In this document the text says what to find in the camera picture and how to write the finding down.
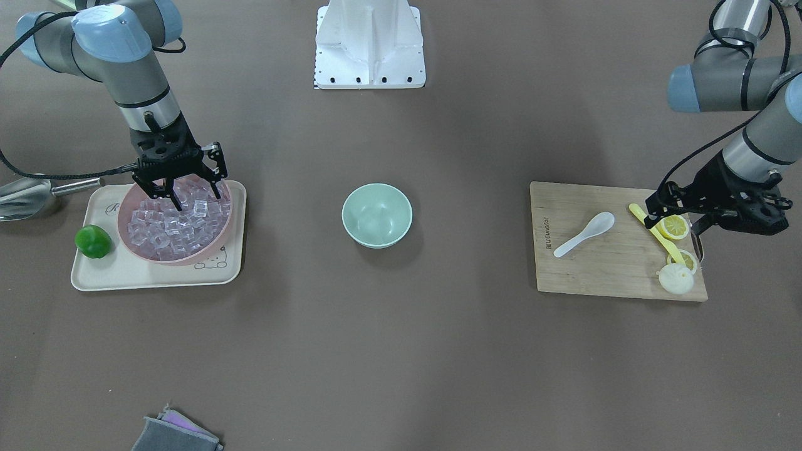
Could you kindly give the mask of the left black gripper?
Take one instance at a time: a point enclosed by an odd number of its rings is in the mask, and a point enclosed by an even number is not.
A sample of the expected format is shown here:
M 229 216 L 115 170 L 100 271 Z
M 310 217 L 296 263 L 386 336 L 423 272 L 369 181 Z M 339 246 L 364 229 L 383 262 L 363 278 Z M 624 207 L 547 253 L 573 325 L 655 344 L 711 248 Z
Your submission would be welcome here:
M 645 200 L 644 226 L 653 229 L 670 216 L 697 213 L 692 224 L 695 236 L 713 226 L 739 233 L 776 235 L 788 228 L 785 211 L 793 201 L 779 191 L 782 175 L 770 174 L 765 182 L 750 182 L 733 172 L 720 151 L 706 163 L 689 191 L 675 182 L 661 183 Z

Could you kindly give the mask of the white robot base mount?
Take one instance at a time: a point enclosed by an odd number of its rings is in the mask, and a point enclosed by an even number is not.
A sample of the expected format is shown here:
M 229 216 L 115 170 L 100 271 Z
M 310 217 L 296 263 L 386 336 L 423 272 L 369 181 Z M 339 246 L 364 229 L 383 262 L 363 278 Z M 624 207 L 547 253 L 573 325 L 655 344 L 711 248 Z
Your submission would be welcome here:
M 407 1 L 330 1 L 316 14 L 313 86 L 386 90 L 426 85 L 421 14 Z

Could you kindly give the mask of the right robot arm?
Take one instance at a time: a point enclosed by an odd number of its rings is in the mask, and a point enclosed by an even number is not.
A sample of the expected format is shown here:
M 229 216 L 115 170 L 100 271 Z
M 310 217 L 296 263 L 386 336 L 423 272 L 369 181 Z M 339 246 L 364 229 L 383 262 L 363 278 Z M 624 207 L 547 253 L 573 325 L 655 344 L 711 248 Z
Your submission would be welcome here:
M 217 184 L 228 175 L 221 146 L 195 142 L 157 59 L 182 30 L 172 1 L 75 1 L 63 13 L 23 15 L 2 58 L 20 49 L 42 68 L 103 83 L 137 152 L 137 161 L 117 168 L 118 174 L 131 172 L 148 197 L 169 198 L 180 207 L 176 180 L 206 180 L 220 198 Z

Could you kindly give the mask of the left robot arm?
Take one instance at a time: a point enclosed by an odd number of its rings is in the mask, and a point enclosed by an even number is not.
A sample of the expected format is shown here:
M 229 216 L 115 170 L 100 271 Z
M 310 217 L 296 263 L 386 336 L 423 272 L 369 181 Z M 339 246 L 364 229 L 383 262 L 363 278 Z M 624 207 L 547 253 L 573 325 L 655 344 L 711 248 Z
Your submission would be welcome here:
M 777 57 L 754 52 L 776 8 L 789 34 L 785 6 L 798 1 L 719 1 L 691 64 L 670 75 L 667 99 L 674 111 L 753 111 L 746 123 L 726 132 L 729 140 L 681 187 L 665 177 L 647 198 L 645 227 L 662 218 L 698 214 L 695 234 L 711 226 L 740 233 L 774 235 L 788 228 L 793 203 L 779 191 L 784 171 L 800 159 L 800 56 L 790 43 Z

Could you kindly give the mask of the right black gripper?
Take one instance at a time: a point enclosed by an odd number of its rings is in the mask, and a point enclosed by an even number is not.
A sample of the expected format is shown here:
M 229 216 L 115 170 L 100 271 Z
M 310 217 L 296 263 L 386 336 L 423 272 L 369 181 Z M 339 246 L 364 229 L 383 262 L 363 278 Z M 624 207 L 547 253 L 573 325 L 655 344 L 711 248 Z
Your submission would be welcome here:
M 145 130 L 131 131 L 132 145 L 138 153 L 132 179 L 143 196 L 150 200 L 167 199 L 177 211 L 183 211 L 175 192 L 175 180 L 195 175 L 206 180 L 215 198 L 221 200 L 218 183 L 228 177 L 221 144 L 198 146 L 181 113 L 164 126 L 159 125 L 152 111 L 144 112 L 143 119 Z

